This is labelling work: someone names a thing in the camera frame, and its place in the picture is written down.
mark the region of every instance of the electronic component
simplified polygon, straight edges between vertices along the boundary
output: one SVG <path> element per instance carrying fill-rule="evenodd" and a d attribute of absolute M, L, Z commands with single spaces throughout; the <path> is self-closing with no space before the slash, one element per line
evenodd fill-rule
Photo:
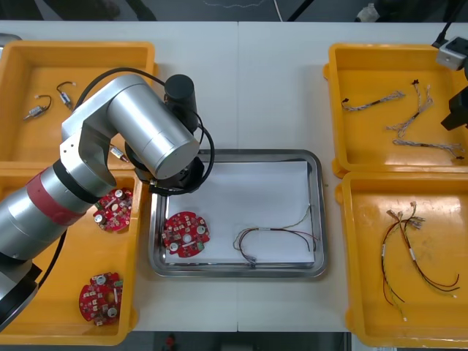
<path fill-rule="evenodd" d="M 34 119 L 37 118 L 41 115 L 43 115 L 52 105 L 52 97 L 50 95 L 36 95 L 34 98 L 40 99 L 41 97 L 48 97 L 49 98 L 49 104 L 47 106 L 41 106 L 38 105 L 32 109 L 29 110 L 28 115 L 23 118 L 24 121 L 27 121 L 29 119 Z"/>
<path fill-rule="evenodd" d="M 93 276 L 89 282 L 80 292 L 81 315 L 97 326 L 113 324 L 120 312 L 123 281 L 117 273 L 104 273 Z"/>
<path fill-rule="evenodd" d="M 60 100 L 64 103 L 65 106 L 67 106 L 69 108 L 70 111 L 73 111 L 72 100 L 69 98 L 69 96 L 67 95 L 66 92 L 61 90 L 61 87 L 64 86 L 65 84 L 71 84 L 72 86 L 76 86 L 76 83 L 66 81 L 66 82 L 58 84 L 57 87 L 56 87 L 58 93 L 60 94 Z"/>
<path fill-rule="evenodd" d="M 117 146 L 113 145 L 113 144 L 110 144 L 110 149 L 109 149 L 109 152 L 114 155 L 115 157 L 117 157 L 118 159 L 124 161 L 124 162 L 130 162 L 129 159 L 127 158 L 127 156 L 125 156 L 124 152 L 121 151 L 119 148 L 117 148 Z"/>
<path fill-rule="evenodd" d="M 130 190 L 115 189 L 96 203 L 94 221 L 103 230 L 118 232 L 130 224 L 133 194 Z"/>
<path fill-rule="evenodd" d="M 170 254 L 193 257 L 205 248 L 205 243 L 210 241 L 210 232 L 202 217 L 185 211 L 175 214 L 166 221 L 162 240 Z"/>

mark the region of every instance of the white table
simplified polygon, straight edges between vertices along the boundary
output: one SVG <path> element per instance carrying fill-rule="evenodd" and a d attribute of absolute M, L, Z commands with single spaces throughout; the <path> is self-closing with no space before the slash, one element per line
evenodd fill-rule
<path fill-rule="evenodd" d="M 318 281 L 166 279 L 140 240 L 139 331 L 345 331 L 347 283 L 331 171 L 333 138 L 322 66 L 335 42 L 432 43 L 441 24 L 0 22 L 24 39 L 142 40 L 161 77 L 190 76 L 217 148 L 305 148 L 322 162 L 330 262 Z M 466 33 L 468 25 L 450 33 Z"/>

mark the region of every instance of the yellow plastic tray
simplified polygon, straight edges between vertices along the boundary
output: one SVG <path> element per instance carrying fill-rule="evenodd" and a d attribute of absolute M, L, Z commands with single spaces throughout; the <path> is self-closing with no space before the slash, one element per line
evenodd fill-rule
<path fill-rule="evenodd" d="M 0 198 L 24 186 L 36 173 L 0 170 Z M 132 301 L 142 184 L 132 170 L 116 170 L 113 175 L 117 187 L 133 189 L 129 229 L 107 233 L 94 223 L 95 207 L 89 209 L 68 229 L 65 245 L 48 280 L 33 301 L 0 333 L 0 344 L 114 345 L 134 328 L 137 315 L 132 310 Z M 55 250 L 56 243 L 34 260 L 43 272 Z M 118 324 L 97 327 L 81 316 L 78 298 L 92 276 L 105 272 L 117 272 L 124 280 L 121 314 Z"/>
<path fill-rule="evenodd" d="M 154 47 L 148 42 L 36 42 L 9 43 L 0 61 L 0 168 L 43 169 L 59 158 L 61 124 L 71 112 L 61 102 L 56 87 L 65 80 L 76 82 L 63 90 L 76 103 L 84 88 L 101 73 L 116 67 L 133 67 L 156 74 Z M 118 77 L 111 75 L 88 97 Z M 44 115 L 23 121 L 28 111 L 48 99 L 52 106 Z M 120 135 L 113 143 L 124 150 Z M 109 156 L 110 169 L 132 169 L 131 164 Z"/>
<path fill-rule="evenodd" d="M 468 347 L 468 175 L 442 173 L 346 174 L 336 188 L 347 245 L 350 309 L 347 327 L 366 345 L 393 347 Z M 392 288 L 406 301 L 398 310 L 382 291 L 382 240 L 394 220 L 393 209 L 426 218 L 409 239 L 431 279 L 450 284 L 460 274 L 452 298 L 434 292 L 412 266 L 399 233 L 387 241 L 385 262 Z"/>
<path fill-rule="evenodd" d="M 440 122 L 449 114 L 448 100 L 467 85 L 462 71 L 452 72 L 436 62 L 437 49 L 429 45 L 335 44 L 324 68 L 328 79 L 333 136 L 334 173 L 346 172 L 467 172 L 465 160 L 454 159 L 447 151 L 435 148 L 395 146 L 395 131 L 386 126 L 406 121 L 416 112 L 418 98 L 411 82 L 420 81 L 423 94 L 431 85 L 434 105 L 408 128 L 406 139 L 422 143 L 460 143 L 468 151 L 465 128 L 448 132 Z M 348 112 L 341 107 L 344 98 L 350 105 L 363 105 L 395 90 L 406 97 Z"/>

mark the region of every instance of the stainless steel tray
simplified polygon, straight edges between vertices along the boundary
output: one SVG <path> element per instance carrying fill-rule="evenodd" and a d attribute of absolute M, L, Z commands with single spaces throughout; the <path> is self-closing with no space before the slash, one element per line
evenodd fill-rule
<path fill-rule="evenodd" d="M 200 151 L 202 162 L 209 161 L 209 151 Z M 215 162 L 297 162 L 307 161 L 309 203 L 313 233 L 318 236 L 313 263 L 166 263 L 166 248 L 161 234 L 167 219 L 170 198 L 152 195 L 149 233 L 149 261 L 160 276 L 216 277 L 318 277 L 328 264 L 328 242 L 325 229 L 322 168 L 319 159 L 305 150 L 218 150 Z"/>

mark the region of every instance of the red band on robot arm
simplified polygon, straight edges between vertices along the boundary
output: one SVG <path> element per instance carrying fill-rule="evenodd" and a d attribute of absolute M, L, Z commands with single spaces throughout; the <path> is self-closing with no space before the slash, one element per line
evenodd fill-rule
<path fill-rule="evenodd" d="M 84 214 L 77 214 L 57 203 L 45 190 L 41 182 L 41 173 L 32 178 L 26 185 L 26 191 L 31 202 L 52 222 L 69 226 L 79 220 Z"/>

